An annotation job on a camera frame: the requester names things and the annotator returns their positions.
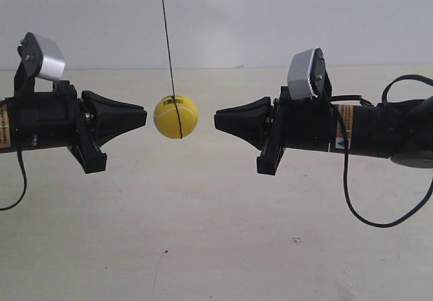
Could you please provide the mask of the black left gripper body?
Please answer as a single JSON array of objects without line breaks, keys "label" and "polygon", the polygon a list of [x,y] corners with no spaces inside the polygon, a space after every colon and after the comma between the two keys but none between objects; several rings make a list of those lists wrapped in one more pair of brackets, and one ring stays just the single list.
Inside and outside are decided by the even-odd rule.
[{"label": "black left gripper body", "polygon": [[87,128],[81,100],[67,80],[15,104],[15,146],[21,151],[66,147],[86,174],[103,172],[107,155]]}]

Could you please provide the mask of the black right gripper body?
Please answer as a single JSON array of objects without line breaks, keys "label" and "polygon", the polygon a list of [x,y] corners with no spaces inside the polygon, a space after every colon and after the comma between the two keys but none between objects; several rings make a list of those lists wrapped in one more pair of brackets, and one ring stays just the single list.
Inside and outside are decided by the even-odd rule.
[{"label": "black right gripper body", "polygon": [[271,128],[256,159],[261,175],[275,175],[286,149],[328,152],[336,117],[326,92],[317,98],[292,99],[286,86],[273,106]]}]

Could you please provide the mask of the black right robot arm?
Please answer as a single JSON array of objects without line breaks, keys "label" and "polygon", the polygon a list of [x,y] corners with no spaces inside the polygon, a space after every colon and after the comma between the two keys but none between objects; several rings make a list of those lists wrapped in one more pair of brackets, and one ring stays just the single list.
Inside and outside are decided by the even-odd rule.
[{"label": "black right robot arm", "polygon": [[432,167],[432,100],[384,105],[344,103],[343,96],[292,99],[282,87],[277,99],[218,110],[215,129],[260,151],[258,173],[274,175],[286,149],[349,153],[389,159],[411,168]]}]

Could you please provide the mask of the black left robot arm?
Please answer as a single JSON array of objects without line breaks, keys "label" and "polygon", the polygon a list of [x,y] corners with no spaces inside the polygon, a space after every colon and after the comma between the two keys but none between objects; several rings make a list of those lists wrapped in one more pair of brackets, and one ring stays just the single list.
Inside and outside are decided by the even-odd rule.
[{"label": "black left robot arm", "polygon": [[85,173],[103,172],[108,157],[101,147],[145,126],[146,119],[143,106],[88,90],[78,94],[69,81],[61,80],[51,91],[1,101],[1,152],[65,147]]}]

